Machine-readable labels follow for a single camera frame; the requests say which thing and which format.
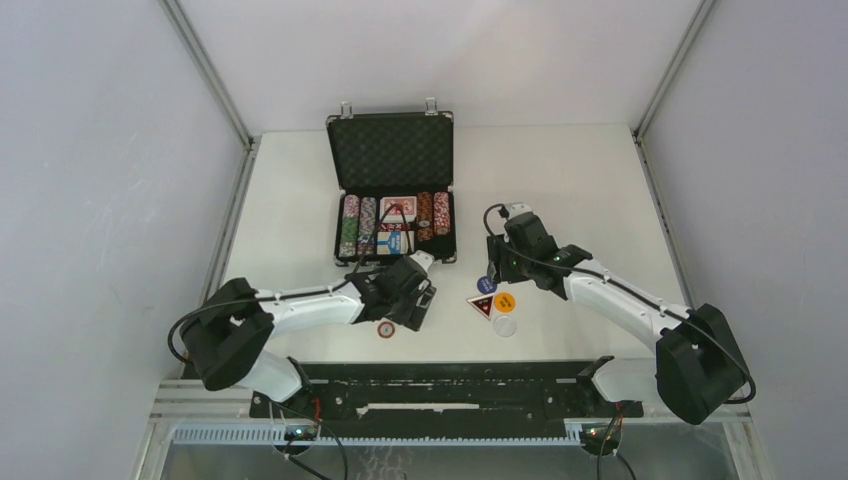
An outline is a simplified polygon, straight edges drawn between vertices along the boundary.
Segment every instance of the black padded lining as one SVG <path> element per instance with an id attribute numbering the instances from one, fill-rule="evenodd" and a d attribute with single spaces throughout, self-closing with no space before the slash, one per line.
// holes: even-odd
<path id="1" fill-rule="evenodd" d="M 404 189 L 453 184 L 453 114 L 392 113 L 327 118 L 339 185 Z"/>

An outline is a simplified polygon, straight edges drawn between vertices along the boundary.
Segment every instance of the gray wall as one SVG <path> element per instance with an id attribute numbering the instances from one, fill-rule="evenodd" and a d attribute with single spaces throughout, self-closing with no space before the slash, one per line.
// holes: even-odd
<path id="1" fill-rule="evenodd" d="M 848 3 L 721 2 L 648 134 L 702 301 L 727 313 L 776 474 L 844 478 Z"/>
<path id="2" fill-rule="evenodd" d="M 241 148 L 154 0 L 0 4 L 3 478 L 126 478 Z"/>

